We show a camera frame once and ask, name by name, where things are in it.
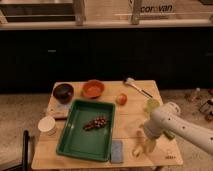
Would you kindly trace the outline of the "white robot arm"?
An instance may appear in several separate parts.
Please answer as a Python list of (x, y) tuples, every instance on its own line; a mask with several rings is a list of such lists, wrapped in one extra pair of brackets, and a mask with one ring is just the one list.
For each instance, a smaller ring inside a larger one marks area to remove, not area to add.
[(139, 131), (141, 141), (135, 150), (138, 153), (151, 153), (156, 146), (156, 140), (164, 130), (168, 130), (213, 155), (213, 130), (183, 120), (180, 113), (180, 107), (173, 102), (152, 109), (149, 119)]

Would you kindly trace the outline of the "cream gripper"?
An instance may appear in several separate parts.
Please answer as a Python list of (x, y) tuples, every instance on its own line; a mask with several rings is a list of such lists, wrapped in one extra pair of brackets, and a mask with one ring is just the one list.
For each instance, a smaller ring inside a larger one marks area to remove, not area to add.
[(139, 128), (137, 130), (137, 136), (138, 136), (138, 144), (137, 144), (137, 150), (139, 153), (152, 153), (154, 151), (154, 148), (156, 146), (156, 140), (148, 138), (143, 128)]

